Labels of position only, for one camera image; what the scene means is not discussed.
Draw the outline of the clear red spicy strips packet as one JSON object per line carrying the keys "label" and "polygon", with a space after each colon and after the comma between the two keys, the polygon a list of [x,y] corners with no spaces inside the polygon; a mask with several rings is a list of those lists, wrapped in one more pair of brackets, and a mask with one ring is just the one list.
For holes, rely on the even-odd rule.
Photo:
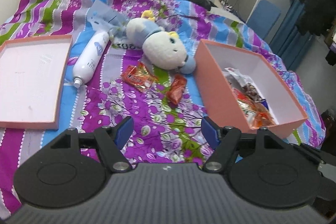
{"label": "clear red spicy strips packet", "polygon": [[250,127],[269,127],[276,124],[269,110],[262,103],[254,102],[236,88],[232,88],[232,92]]}

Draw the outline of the small red sausage snack packet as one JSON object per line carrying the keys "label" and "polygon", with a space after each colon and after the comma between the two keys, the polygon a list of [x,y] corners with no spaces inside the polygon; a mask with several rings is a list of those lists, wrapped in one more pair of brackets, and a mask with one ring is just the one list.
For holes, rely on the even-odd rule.
{"label": "small red sausage snack packet", "polygon": [[175,75],[173,83],[166,93],[167,99],[173,104],[178,105],[185,91],[187,79],[182,75]]}

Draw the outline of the white shrimp flavour snack bag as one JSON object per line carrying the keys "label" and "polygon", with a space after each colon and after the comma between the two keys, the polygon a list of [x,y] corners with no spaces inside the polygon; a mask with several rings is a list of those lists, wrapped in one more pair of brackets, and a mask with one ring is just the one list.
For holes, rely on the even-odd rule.
{"label": "white shrimp flavour snack bag", "polygon": [[249,76],[242,74],[238,69],[224,68],[222,74],[233,88],[238,89],[254,102],[262,103],[266,101],[255,87],[254,81]]}

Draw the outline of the red orange snack packet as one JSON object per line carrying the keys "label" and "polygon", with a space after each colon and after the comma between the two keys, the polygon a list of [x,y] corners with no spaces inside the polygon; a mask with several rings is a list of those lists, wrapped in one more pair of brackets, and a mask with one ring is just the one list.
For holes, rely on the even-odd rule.
{"label": "red orange snack packet", "polygon": [[149,90],[157,82],[157,77],[149,72],[149,69],[143,62],[137,65],[129,65],[121,75],[124,82],[135,87],[140,92]]}

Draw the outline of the pink cardboard box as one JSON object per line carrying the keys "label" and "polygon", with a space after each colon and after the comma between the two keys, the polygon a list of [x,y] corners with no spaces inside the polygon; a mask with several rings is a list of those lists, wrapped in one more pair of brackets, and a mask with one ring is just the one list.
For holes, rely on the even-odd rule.
{"label": "pink cardboard box", "polygon": [[195,60],[198,91],[219,126],[247,133],[265,126],[284,139],[307,120],[298,99],[262,55],[202,39]]}

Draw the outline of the colourful striped floral bedspread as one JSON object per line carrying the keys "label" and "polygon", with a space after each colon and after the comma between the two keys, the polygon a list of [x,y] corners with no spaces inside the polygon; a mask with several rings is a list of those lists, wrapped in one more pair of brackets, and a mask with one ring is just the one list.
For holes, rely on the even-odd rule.
{"label": "colourful striped floral bedspread", "polygon": [[[72,68],[94,32],[87,12],[95,0],[21,0],[14,16],[1,25],[1,41],[42,35],[70,34],[74,43],[64,80],[59,128],[74,126],[80,133],[114,125],[123,117],[134,119],[134,132],[123,154],[131,163],[195,162],[202,164],[211,149],[201,136],[203,106],[196,83],[187,77],[187,88],[177,108],[169,105],[165,92],[173,74],[160,68],[148,94],[121,80],[121,73],[136,65],[142,52],[126,41],[107,46],[91,81],[82,89],[72,86]],[[319,147],[326,128],[298,75],[286,69],[282,59],[247,25],[218,16],[184,0],[100,0],[130,18],[151,10],[159,25],[175,31],[189,55],[201,39],[212,40],[263,55],[293,91],[307,120],[288,137],[288,142]]]}

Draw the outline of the white spray bottle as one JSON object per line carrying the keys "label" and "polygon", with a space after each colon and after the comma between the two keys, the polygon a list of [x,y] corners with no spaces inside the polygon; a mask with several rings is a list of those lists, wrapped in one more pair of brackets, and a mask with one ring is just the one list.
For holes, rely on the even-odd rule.
{"label": "white spray bottle", "polygon": [[92,79],[108,42],[109,35],[106,31],[96,31],[89,40],[72,70],[75,88],[80,88]]}

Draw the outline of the white blue plush toy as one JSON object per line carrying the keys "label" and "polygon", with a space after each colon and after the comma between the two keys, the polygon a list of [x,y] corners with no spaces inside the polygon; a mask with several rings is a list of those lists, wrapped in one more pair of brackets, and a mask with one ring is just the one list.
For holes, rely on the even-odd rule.
{"label": "white blue plush toy", "polygon": [[141,48],[145,57],[156,67],[189,75],[197,66],[179,35],[174,31],[167,32],[159,26],[150,10],[127,23],[126,37],[136,47]]}

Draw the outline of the pink box lid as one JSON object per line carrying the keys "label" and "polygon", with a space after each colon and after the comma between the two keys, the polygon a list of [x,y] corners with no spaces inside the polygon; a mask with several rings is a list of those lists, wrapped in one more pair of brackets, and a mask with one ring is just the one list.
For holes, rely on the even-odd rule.
{"label": "pink box lid", "polygon": [[1,127],[59,127],[71,46],[71,35],[34,36],[1,45]]}

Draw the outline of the light blue plastic bag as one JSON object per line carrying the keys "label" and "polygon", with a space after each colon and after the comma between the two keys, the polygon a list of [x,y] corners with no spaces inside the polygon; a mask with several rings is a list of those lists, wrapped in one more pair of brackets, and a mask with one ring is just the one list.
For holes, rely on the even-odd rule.
{"label": "light blue plastic bag", "polygon": [[87,20],[95,31],[105,31],[109,36],[124,36],[129,18],[106,3],[95,0],[88,10]]}

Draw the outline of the blue curtain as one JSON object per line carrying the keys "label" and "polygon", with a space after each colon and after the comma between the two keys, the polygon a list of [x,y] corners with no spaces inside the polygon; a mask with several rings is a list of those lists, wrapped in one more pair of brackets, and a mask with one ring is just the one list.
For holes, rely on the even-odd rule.
{"label": "blue curtain", "polygon": [[274,54],[282,59],[289,71],[295,71],[307,54],[313,35],[300,34],[296,23],[303,14],[305,5],[299,0],[293,0],[275,36],[270,42]]}

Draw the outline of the blue folded chair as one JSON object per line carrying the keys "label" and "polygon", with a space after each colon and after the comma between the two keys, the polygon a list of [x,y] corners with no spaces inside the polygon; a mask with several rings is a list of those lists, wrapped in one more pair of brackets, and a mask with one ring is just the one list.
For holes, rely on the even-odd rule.
{"label": "blue folded chair", "polygon": [[247,26],[265,39],[281,15],[281,10],[267,0],[261,0],[247,20]]}

